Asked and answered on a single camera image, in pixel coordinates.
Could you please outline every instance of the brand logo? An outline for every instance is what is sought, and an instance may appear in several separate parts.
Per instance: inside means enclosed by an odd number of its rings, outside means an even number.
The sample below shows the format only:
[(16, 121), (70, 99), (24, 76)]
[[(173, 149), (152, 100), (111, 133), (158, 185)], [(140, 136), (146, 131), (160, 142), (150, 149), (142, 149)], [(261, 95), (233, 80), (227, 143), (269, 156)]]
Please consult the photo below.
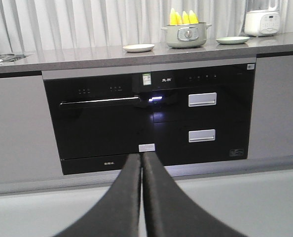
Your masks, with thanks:
[(115, 162), (105, 162), (104, 165), (111, 165), (111, 164), (115, 164)]
[(171, 81), (171, 80), (172, 80), (172, 78), (163, 78), (162, 82), (168, 82), (168, 81)]

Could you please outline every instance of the blender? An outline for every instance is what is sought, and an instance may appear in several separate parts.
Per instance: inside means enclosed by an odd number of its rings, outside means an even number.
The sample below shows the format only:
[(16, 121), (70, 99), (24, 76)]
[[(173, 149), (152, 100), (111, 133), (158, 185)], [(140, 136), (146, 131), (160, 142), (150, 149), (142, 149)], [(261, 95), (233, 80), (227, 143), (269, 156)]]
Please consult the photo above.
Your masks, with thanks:
[(279, 0), (248, 0), (244, 33), (250, 36), (267, 36), (280, 29)]

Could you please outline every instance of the small plate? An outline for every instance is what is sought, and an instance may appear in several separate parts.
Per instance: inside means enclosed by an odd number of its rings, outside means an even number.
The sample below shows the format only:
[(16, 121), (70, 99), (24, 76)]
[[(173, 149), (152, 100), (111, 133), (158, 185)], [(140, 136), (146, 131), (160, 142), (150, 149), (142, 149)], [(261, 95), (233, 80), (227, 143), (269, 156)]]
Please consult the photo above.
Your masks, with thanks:
[(132, 44), (132, 45), (123, 46), (122, 48), (130, 53), (148, 52), (154, 48), (154, 44), (151, 44), (151, 43)]
[(217, 38), (216, 41), (221, 44), (239, 44), (239, 43), (245, 43), (249, 39), (250, 37), (236, 36), (236, 37)]

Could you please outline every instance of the gray cabinet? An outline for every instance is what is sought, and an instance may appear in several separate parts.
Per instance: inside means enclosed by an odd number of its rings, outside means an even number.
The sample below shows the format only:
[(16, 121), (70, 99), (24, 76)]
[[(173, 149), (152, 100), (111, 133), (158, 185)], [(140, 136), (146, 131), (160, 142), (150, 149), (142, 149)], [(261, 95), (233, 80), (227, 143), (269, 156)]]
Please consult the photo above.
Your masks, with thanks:
[(258, 58), (248, 158), (293, 155), (293, 56)]
[(0, 79), (0, 183), (60, 176), (42, 77)]

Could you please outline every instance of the black appliance panel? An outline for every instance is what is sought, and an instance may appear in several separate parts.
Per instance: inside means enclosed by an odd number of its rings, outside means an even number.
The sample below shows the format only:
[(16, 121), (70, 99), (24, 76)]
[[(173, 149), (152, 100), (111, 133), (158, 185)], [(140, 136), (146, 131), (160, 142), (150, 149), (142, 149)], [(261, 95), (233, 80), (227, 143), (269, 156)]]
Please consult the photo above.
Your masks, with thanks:
[[(254, 86), (247, 64), (44, 85), (64, 174), (121, 169), (127, 154), (148, 145), (164, 165), (247, 157)], [(206, 130), (212, 140), (191, 141), (190, 132)]]
[[(159, 122), (155, 146), (163, 165), (246, 159), (249, 144), (248, 122), (207, 122), (184, 120)], [(214, 140), (189, 142), (190, 131), (215, 130)]]
[(139, 76), (44, 82), (64, 174), (121, 169), (127, 154), (154, 143), (151, 107), (133, 92)]

